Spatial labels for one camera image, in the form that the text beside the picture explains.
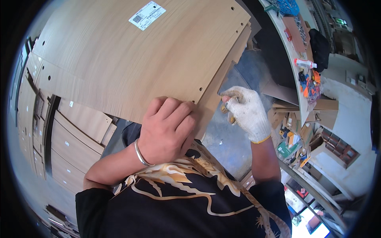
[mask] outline silver bangle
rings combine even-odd
[[[144,164],[145,166],[154,166],[154,165],[148,163],[148,162],[143,158],[142,154],[140,154],[140,150],[139,150],[139,147],[138,147],[138,139],[139,139],[139,138],[137,138],[137,139],[135,140],[135,151],[136,151],[136,154],[138,155],[138,158],[139,158],[140,162],[142,162],[142,164]]]

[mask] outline white label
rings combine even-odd
[[[128,21],[137,26],[139,29],[145,30],[164,12],[164,8],[160,7],[154,1],[151,1],[137,13],[135,13],[135,15],[133,15]]]

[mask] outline gloved hand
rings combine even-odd
[[[228,121],[233,123],[233,116],[238,125],[249,134],[249,140],[259,144],[270,137],[271,126],[256,91],[234,86],[220,95],[230,114]]]

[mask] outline concrete floor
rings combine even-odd
[[[270,77],[263,62],[261,52],[245,51],[240,62],[229,72],[228,80],[222,85],[221,90],[239,85],[259,91],[261,80]],[[261,95],[261,98],[265,109],[268,110],[271,107],[272,98],[265,95]],[[118,128],[105,149],[105,155],[124,148],[120,133],[125,125],[125,120],[118,121]],[[44,208],[50,204],[66,214],[70,222],[77,224],[75,195],[57,184],[51,175],[47,174],[45,181],[33,174],[30,165],[19,149],[18,129],[10,113],[8,113],[7,130],[11,164],[21,192],[29,206],[36,214],[47,220],[48,215]],[[249,171],[251,150],[247,135],[238,126],[229,125],[226,115],[222,114],[219,109],[207,128],[203,144],[237,179],[241,179]]]

